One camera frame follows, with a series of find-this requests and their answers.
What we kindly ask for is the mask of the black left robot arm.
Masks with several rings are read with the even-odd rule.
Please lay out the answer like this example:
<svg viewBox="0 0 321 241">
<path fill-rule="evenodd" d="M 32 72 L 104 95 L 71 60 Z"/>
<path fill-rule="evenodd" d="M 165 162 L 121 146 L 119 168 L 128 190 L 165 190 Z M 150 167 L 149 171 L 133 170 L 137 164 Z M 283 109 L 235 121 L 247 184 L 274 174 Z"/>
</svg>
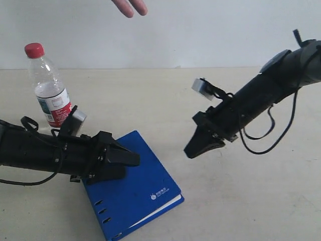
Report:
<svg viewBox="0 0 321 241">
<path fill-rule="evenodd" d="M 29 122 L 22 127 L 2 120 L 1 165 L 51 173 L 33 182 L 2 179 L 5 184 L 35 186 L 65 174 L 70 182 L 91 185 L 124 178 L 127 167 L 140 165 L 140 155 L 121 145 L 109 132 L 78 137 L 63 129 L 52 129 L 46 135 Z"/>
</svg>

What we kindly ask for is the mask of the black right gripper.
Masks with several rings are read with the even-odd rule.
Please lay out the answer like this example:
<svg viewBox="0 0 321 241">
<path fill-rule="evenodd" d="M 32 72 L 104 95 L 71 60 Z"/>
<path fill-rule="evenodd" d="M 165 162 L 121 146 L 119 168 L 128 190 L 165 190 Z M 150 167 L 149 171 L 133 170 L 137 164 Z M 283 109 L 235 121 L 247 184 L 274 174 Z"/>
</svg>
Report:
<svg viewBox="0 0 321 241">
<path fill-rule="evenodd" d="M 188 158 L 195 158 L 211 150 L 225 147 L 225 142 L 238 139 L 238 101 L 228 99 L 216 107 L 199 111 L 193 117 L 196 130 L 184 148 Z"/>
</svg>

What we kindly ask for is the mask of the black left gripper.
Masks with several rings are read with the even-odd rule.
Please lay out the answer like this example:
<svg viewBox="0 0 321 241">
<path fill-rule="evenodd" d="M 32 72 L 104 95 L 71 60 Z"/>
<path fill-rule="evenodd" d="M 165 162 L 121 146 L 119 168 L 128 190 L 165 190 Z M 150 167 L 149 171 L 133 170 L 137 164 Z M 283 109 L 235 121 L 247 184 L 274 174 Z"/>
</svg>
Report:
<svg viewBox="0 0 321 241">
<path fill-rule="evenodd" d="M 118 180 L 125 177 L 124 166 L 140 165 L 140 155 L 118 145 L 109 132 L 100 131 L 93 137 L 81 135 L 78 140 L 80 143 L 69 155 L 75 171 L 70 175 L 70 182 L 85 180 L 87 185 L 92 185 Z"/>
</svg>

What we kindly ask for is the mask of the person's open bare hand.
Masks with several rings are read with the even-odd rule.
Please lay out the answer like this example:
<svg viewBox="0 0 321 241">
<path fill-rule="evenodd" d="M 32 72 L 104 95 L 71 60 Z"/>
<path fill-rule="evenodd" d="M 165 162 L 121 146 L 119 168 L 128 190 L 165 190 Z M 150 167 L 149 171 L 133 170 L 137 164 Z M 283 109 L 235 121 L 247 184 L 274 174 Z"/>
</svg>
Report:
<svg viewBox="0 0 321 241">
<path fill-rule="evenodd" d="M 134 16 L 134 11 L 141 16 L 146 16 L 148 13 L 148 8 L 142 0 L 112 0 L 112 2 L 127 18 L 132 18 Z"/>
</svg>

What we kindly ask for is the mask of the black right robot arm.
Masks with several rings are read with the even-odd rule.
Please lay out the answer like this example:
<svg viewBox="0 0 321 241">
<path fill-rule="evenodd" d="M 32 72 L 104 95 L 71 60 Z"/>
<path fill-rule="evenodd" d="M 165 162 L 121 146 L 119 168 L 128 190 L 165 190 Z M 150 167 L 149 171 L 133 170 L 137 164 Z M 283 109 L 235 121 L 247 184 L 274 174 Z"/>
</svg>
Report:
<svg viewBox="0 0 321 241">
<path fill-rule="evenodd" d="M 289 95 L 297 95 L 302 87 L 320 82 L 320 41 L 306 40 L 299 46 L 295 51 L 278 53 L 236 93 L 225 92 L 204 78 L 195 79 L 194 91 L 209 100 L 216 97 L 221 103 L 193 116 L 197 127 L 184 148 L 187 157 L 221 148 L 237 135 L 254 140 L 245 132 L 251 121 Z"/>
</svg>

